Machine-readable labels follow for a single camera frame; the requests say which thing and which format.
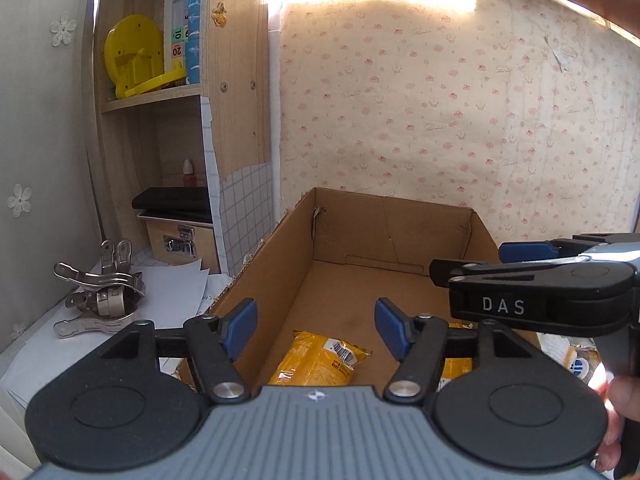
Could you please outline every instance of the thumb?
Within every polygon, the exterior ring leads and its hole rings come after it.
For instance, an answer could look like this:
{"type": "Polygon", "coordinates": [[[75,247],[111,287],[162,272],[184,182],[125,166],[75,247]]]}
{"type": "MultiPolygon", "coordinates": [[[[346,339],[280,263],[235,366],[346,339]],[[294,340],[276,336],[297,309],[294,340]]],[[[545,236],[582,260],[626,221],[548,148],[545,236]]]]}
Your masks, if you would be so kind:
{"type": "Polygon", "coordinates": [[[640,422],[640,379],[616,377],[609,385],[608,394],[620,415],[640,422]]]}

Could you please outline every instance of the floral wallpaper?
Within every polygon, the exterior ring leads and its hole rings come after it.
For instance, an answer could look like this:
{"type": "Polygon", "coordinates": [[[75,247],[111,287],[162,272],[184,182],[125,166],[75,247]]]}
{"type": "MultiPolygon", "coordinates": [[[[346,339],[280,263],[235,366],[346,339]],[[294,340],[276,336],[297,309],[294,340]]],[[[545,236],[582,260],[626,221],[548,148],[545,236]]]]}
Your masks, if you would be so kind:
{"type": "Polygon", "coordinates": [[[478,211],[497,242],[632,229],[640,48],[555,0],[290,4],[281,209],[313,186],[478,211]]]}

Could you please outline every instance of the yellow snack package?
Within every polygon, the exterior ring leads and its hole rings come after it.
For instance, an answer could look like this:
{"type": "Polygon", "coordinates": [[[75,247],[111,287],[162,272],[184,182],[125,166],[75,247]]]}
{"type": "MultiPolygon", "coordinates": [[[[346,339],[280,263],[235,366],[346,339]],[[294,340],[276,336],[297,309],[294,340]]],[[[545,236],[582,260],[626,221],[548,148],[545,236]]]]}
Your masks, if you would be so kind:
{"type": "MultiPolygon", "coordinates": [[[[464,325],[462,323],[449,322],[451,328],[472,328],[472,325],[464,325]]],[[[440,384],[438,389],[441,389],[445,384],[451,382],[453,379],[460,377],[472,370],[471,357],[461,357],[455,359],[444,359],[444,368],[442,369],[442,375],[440,376],[440,384]]]]}
{"type": "Polygon", "coordinates": [[[289,351],[269,384],[346,386],[353,367],[371,355],[355,345],[311,332],[294,332],[289,351]]]}

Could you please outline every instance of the torn wallpaper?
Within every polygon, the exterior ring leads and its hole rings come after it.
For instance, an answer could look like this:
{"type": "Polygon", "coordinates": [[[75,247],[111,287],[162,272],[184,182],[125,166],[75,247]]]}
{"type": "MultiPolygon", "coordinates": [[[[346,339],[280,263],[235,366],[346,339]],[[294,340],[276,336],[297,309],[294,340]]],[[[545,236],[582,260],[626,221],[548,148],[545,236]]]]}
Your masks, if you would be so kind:
{"type": "Polygon", "coordinates": [[[555,0],[289,4],[281,210],[313,186],[470,206],[497,242],[632,229],[640,48],[555,0]]]}

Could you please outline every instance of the white flower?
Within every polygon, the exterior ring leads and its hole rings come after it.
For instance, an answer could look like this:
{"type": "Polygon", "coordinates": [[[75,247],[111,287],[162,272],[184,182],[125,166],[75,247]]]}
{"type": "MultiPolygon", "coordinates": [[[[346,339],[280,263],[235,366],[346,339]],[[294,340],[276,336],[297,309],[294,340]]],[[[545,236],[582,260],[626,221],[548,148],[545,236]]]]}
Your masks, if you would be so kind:
{"type": "Polygon", "coordinates": [[[31,189],[27,188],[23,191],[22,186],[20,184],[16,184],[14,186],[14,195],[15,196],[10,196],[6,200],[6,204],[9,207],[14,208],[14,216],[18,218],[22,211],[25,213],[31,211],[31,203],[29,202],[29,199],[31,198],[31,189]]]}
{"type": "Polygon", "coordinates": [[[11,339],[18,339],[25,330],[27,330],[27,327],[24,323],[20,323],[20,325],[14,323],[14,332],[11,334],[11,339]]]}
{"type": "Polygon", "coordinates": [[[71,43],[71,40],[73,39],[71,32],[76,30],[76,25],[76,20],[70,20],[69,13],[63,12],[62,18],[60,18],[59,22],[51,23],[51,31],[53,32],[51,44],[53,46],[58,46],[60,41],[65,45],[71,43]]]}

